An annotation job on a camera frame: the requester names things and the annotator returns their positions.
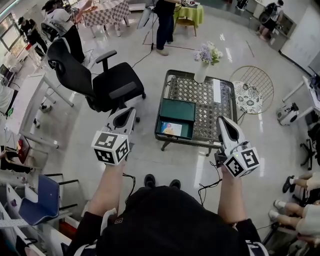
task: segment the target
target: black shirt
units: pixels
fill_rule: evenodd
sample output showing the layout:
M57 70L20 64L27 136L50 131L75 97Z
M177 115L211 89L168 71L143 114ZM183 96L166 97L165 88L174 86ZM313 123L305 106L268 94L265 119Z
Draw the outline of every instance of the black shirt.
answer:
M115 223L108 221L102 236L101 222L102 217L86 212L66 256L96 239L97 256L250 255L245 240L252 239L174 187L140 188Z
M35 41L35 38L39 36L39 33L36 29L31 32L31 35L28 35L28 31L32 30L35 25L36 23L33 19L27 19L25 21L25 25L21 26L20 28L20 35L22 36L25 34L26 38L31 44Z
M158 16L171 16L171 15L174 15L175 8L176 8L176 4L174 2L159 0L155 5L154 12Z

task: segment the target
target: metal table frame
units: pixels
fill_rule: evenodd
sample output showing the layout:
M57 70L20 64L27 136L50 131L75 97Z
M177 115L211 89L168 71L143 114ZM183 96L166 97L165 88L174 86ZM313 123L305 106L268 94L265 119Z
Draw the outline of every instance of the metal table frame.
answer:
M163 99L165 97L166 88L167 88L167 86L170 86L170 84L169 84L170 81L168 81L168 76L171 76L171 75L178 75L180 77L184 76L185 78L193 78L194 77L194 73L185 72L185 71L179 71L179 70L174 70L174 69L170 69L170 70L168 70L166 72L164 85L163 85L163 89L162 89L162 94L161 94L161 99L160 99L159 108L158 108L158 113L157 113L157 116L156 116L156 118L157 118L156 119L156 124L158 123L162 102L163 102ZM227 80L223 80L223 79L219 79L219 78L215 78L215 77L210 77L210 76L207 76L205 78L206 81L207 80L211 80L211 79L217 79L217 80L226 82L228 84L228 86L230 87L230 90L231 90L230 100L232 101L232 104L230 103L230 111L231 111L231 115L232 115L232 120L235 123L237 123L238 119L237 119L237 107L236 107L235 89L234 89L234 86L233 86L232 82L227 81ZM155 135L155 138L158 141L163 141L164 142L164 144L163 144L163 146L161 148L162 151L164 151L166 146L168 146L170 143L177 143L177 144L184 144L184 145L208 148L208 153L206 154L206 156L208 157L210 155L212 149L220 149L221 148L221 143L218 140L207 140L207 141L203 140L203 141L201 141L200 139L199 140L183 139L183 138L177 138L177 137L175 137L173 135L157 134L157 125L155 125L155 127L154 127L154 135Z

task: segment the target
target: white desk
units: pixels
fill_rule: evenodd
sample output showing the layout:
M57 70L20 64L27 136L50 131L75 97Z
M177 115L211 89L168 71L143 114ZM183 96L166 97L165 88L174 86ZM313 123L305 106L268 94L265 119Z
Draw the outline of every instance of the white desk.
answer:
M300 118L303 118L304 116L306 116L307 114L309 114L313 110L320 113L320 101L318 100L318 97L317 97L315 90L313 90L310 87L310 81L305 76L302 76L302 81L299 83L299 85L296 88L294 88L287 96L285 96L282 99L282 101L285 102L287 99L289 99L296 91L298 91L303 86L306 86L306 88L308 89L308 92L311 96L311 100L310 100L311 106L308 107L304 112L299 114L298 117L296 118L296 121Z
M47 96L48 87L54 90L54 92L66 103L73 107L74 104L57 90L57 88L48 80L45 73L32 74L24 80L21 89L13 102L13 113L8 117L5 127L14 134L22 134L34 142L58 148L59 146L56 141L54 143L49 142L30 133L41 102L43 98Z

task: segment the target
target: coffee table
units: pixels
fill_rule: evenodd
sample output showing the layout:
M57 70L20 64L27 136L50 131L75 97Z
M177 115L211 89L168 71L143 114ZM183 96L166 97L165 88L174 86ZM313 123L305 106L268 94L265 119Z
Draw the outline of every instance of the coffee table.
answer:
M163 141L165 150L170 143L185 144L208 148L208 157L212 149L219 149L216 127L217 118L224 116L237 122L237 108L234 85L230 81L207 76L203 83L194 80L194 73L168 70L165 76L159 109L154 129L155 138ZM192 139L157 132L163 99L195 103L195 122Z

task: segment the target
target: white shirt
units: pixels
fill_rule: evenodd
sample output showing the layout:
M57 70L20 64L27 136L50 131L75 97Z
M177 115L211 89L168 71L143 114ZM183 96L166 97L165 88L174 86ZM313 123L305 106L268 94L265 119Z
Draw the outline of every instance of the white shirt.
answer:
M67 13L65 9L55 9L45 17L45 21L50 26L53 26L63 36L74 25L71 21L71 14Z
M15 90L7 86L0 85L0 112L5 114L11 103Z

